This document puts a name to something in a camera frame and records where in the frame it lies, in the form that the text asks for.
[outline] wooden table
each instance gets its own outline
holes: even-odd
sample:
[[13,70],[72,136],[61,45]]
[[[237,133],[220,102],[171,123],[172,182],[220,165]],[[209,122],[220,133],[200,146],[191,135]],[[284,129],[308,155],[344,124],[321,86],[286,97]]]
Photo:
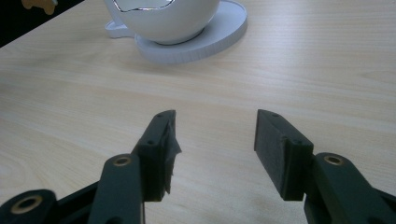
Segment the wooden table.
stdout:
[[247,33],[194,63],[150,63],[109,38],[94,0],[1,48],[0,203],[91,184],[167,109],[183,153],[148,223],[306,223],[253,151],[259,108],[396,195],[396,1],[239,2]]

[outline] white cup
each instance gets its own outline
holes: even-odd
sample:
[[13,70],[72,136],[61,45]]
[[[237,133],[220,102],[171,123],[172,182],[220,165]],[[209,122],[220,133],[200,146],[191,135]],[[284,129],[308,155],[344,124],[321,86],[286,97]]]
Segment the white cup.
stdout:
[[113,0],[122,22],[163,45],[188,41],[215,15],[220,0]]

